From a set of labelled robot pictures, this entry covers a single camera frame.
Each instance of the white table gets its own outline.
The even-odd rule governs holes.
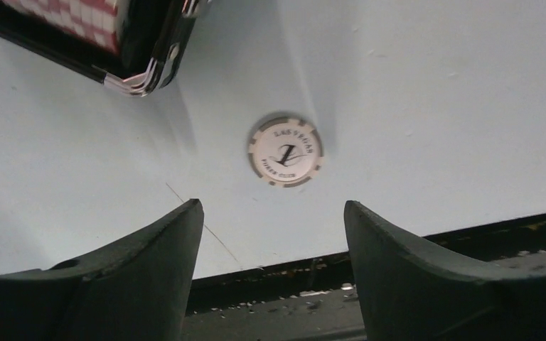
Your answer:
[[[326,149],[292,189],[246,157],[284,110]],[[0,274],[190,197],[212,231],[196,278],[345,251],[349,199],[420,235],[546,212],[546,1],[220,0],[144,99],[0,39]]]

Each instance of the chip logo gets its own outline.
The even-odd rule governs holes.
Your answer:
[[[270,185],[296,187],[321,168],[323,146],[317,130],[303,120],[283,117],[263,124],[250,140],[252,169]]]

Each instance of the checkered pattern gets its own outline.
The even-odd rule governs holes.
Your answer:
[[[131,0],[0,0],[62,31],[118,54]]]

